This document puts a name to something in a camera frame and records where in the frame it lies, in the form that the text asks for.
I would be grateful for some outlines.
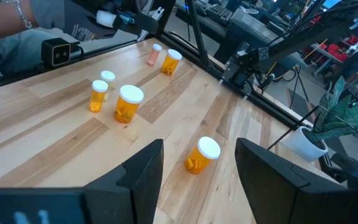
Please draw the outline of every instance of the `bracelet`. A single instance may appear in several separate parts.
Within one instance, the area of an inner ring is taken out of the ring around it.
[[[32,23],[31,21],[27,20],[27,18],[25,17],[22,8],[21,8],[21,3],[22,0],[7,0],[6,3],[8,4],[14,4],[17,13],[19,14],[20,19],[22,20],[24,26],[28,29],[32,28]]]

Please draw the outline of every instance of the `white bottle cap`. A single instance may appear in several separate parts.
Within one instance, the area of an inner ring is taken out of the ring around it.
[[[143,91],[134,85],[124,85],[119,90],[119,95],[128,103],[138,104],[144,99]]]
[[[102,80],[95,80],[92,83],[92,89],[94,91],[97,91],[100,93],[105,93],[108,88],[109,88],[109,85],[105,81],[102,81]]]
[[[98,13],[96,14],[96,22],[105,27],[112,28],[112,24],[114,23],[114,20],[116,20],[116,17],[117,17],[116,15],[110,12],[99,10]]]
[[[202,137],[198,141],[198,150],[208,159],[217,159],[221,155],[221,148],[214,139]]]
[[[103,71],[100,73],[100,79],[109,83],[109,82],[113,82],[116,79],[116,75],[110,71]]]
[[[181,54],[173,49],[168,50],[168,55],[169,55],[169,57],[171,57],[175,60],[181,60],[181,58],[182,58]]]
[[[161,51],[162,50],[162,47],[158,44],[153,44],[153,49],[156,50],[156,51]]]

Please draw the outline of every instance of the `wooden table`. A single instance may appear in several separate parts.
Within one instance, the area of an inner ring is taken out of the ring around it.
[[[156,65],[147,66],[154,43],[0,87],[0,187],[83,186],[161,138],[165,161],[155,223],[255,223],[237,174],[236,139],[267,147],[288,128],[185,59],[173,76],[161,74],[166,47]],[[91,82],[102,70],[117,80],[102,111],[91,113]],[[129,125],[112,118],[124,84],[145,93]],[[202,136],[217,140],[222,154],[192,175],[183,160]],[[329,178],[281,145],[272,151]]]

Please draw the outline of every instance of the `pill bottle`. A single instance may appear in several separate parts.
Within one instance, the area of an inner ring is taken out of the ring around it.
[[[109,85],[102,80],[95,80],[92,83],[92,94],[91,94],[91,103],[89,104],[89,110],[97,113],[102,108],[102,103],[104,101],[104,94],[109,88]]]
[[[143,91],[134,85],[124,85],[119,90],[114,118],[116,121],[127,124],[132,121],[140,103],[144,99]]]
[[[177,52],[176,50],[169,49],[168,54],[165,57],[165,61],[162,65],[162,73],[166,75],[172,75],[181,59],[182,56],[179,52]]]
[[[154,65],[154,63],[157,60],[158,55],[160,54],[161,50],[162,50],[161,46],[159,46],[158,44],[153,44],[153,50],[150,53],[149,59],[147,61],[148,65],[150,65],[150,66]]]
[[[110,71],[103,71],[100,73],[100,79],[105,81],[109,85],[109,88],[107,89],[106,94],[104,94],[104,100],[106,101],[110,96],[110,92],[112,89],[112,83],[116,79],[116,75]]]
[[[197,146],[185,160],[185,168],[192,174],[199,174],[212,160],[218,159],[221,155],[221,148],[214,139],[202,137]]]

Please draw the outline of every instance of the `person's arm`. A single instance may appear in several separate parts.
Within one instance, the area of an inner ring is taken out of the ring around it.
[[[33,27],[38,24],[34,19],[31,10],[30,0],[21,1],[21,9],[28,21],[31,21]],[[26,30],[14,4],[0,3],[0,38],[7,37],[18,32]]]

